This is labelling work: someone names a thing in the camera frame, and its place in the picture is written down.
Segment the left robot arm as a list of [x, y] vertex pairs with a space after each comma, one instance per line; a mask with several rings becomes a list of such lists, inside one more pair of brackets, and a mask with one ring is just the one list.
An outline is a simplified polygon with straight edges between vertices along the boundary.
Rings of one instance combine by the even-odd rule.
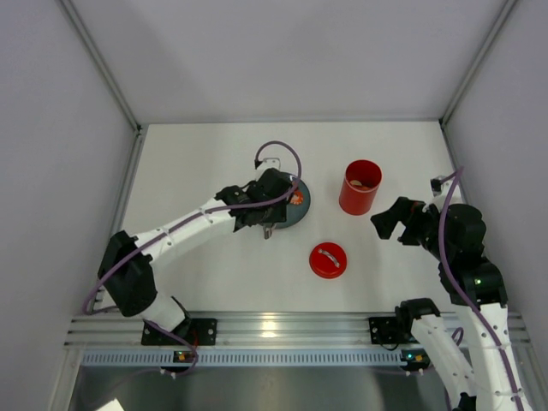
[[158, 291], [156, 276], [218, 236], [285, 222], [298, 185], [296, 176], [267, 168], [258, 179], [221, 189], [203, 206], [171, 223], [138, 235], [122, 230], [109, 240], [98, 280], [122, 316], [142, 319], [170, 338], [185, 337], [192, 324], [189, 313], [174, 296]]

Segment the red tin lid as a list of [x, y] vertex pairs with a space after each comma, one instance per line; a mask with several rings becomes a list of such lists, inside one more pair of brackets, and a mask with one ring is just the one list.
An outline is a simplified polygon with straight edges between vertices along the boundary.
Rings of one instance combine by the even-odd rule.
[[324, 279], [340, 277], [347, 269], [348, 257], [344, 249], [335, 242], [319, 243], [309, 254], [312, 271]]

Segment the red white shrimp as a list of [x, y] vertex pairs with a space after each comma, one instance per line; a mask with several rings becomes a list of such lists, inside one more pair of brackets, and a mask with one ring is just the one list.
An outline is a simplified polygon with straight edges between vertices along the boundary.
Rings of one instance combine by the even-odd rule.
[[294, 206], [299, 206], [304, 201], [304, 195], [300, 190], [295, 190], [292, 194], [292, 197], [290, 199], [290, 204]]

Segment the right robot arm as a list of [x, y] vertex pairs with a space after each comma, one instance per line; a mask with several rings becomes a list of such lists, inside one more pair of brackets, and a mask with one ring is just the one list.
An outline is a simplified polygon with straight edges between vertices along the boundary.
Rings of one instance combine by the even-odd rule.
[[395, 314], [400, 332], [426, 351], [451, 409], [529, 410], [509, 338], [502, 274], [484, 255], [486, 226], [481, 212], [466, 204], [443, 208], [400, 197], [371, 221], [382, 240], [402, 224], [398, 241], [423, 247], [439, 263], [440, 281], [468, 350], [461, 351], [428, 298], [404, 301]]

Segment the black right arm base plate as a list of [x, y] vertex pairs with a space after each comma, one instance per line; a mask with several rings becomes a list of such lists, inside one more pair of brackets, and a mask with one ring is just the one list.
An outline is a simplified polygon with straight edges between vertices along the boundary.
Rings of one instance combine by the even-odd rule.
[[392, 347], [415, 342], [395, 316], [370, 317], [367, 321], [372, 344]]

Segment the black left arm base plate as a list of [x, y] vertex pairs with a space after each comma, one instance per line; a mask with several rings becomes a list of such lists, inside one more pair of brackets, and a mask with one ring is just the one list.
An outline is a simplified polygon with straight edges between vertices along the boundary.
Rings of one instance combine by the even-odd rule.
[[[214, 346], [217, 339], [217, 319], [191, 319], [189, 325], [176, 327], [172, 332], [195, 347]], [[167, 336], [148, 324], [144, 324], [140, 343], [143, 346], [181, 346], [176, 339]]]

